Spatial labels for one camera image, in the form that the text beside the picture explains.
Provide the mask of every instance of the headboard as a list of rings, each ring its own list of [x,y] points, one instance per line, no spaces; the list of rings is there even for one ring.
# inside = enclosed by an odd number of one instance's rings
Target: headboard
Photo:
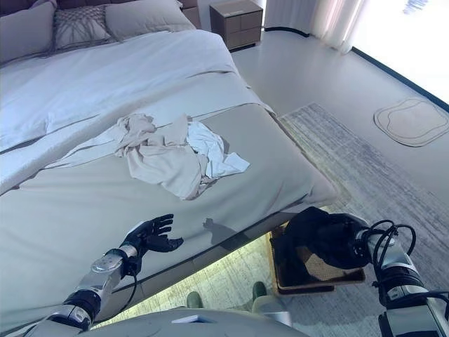
[[[0,15],[8,15],[14,12],[28,9],[36,0],[0,0]],[[58,0],[61,9],[76,8],[82,6],[97,6],[102,4],[121,4],[132,0]],[[201,28],[199,10],[196,0],[180,0],[184,7],[182,12],[189,18],[196,28]]]

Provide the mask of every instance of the gray rug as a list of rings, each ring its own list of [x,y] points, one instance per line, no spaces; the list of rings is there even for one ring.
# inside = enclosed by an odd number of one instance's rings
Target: gray rug
[[[439,200],[317,104],[279,121],[340,190],[328,211],[354,213],[369,223],[389,218],[413,225],[417,245],[412,258],[424,282],[430,289],[449,288],[449,214]],[[405,246],[407,238],[408,234],[400,239]],[[366,283],[339,286],[333,293],[283,298],[294,327],[313,337],[379,336],[377,316],[383,307],[370,286],[374,281],[371,266],[366,274]],[[264,237],[125,311],[113,322],[185,305],[190,291],[198,291],[207,308],[250,310],[251,286],[258,280],[271,288]]]

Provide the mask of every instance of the nightstand drawer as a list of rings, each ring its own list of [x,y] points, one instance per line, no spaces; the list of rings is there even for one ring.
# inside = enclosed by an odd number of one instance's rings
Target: nightstand drawer
[[[228,34],[226,38],[226,47],[233,49],[241,46],[241,32]]]
[[[260,41],[260,27],[228,34],[226,46],[229,49],[255,44]]]
[[[260,41],[260,27],[242,30],[240,32],[240,43],[242,46],[246,44],[254,44]]]
[[[226,18],[226,33],[235,33],[241,31],[241,16],[232,16]]]
[[[260,27],[262,11],[241,15],[241,30]]]

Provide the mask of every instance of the green shoe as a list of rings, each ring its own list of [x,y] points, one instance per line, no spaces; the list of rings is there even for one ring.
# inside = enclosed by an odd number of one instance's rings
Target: green shoe
[[[191,292],[187,295],[187,307],[191,309],[204,308],[201,296],[196,291]]]
[[[266,295],[267,295],[267,288],[265,288],[263,282],[261,281],[255,282],[253,285],[253,300],[255,300],[257,297]]]

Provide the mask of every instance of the bedside table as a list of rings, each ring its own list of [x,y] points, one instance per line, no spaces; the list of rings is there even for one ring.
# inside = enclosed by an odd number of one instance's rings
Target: bedside table
[[[210,5],[212,32],[221,35],[229,50],[260,41],[263,10],[251,0]]]

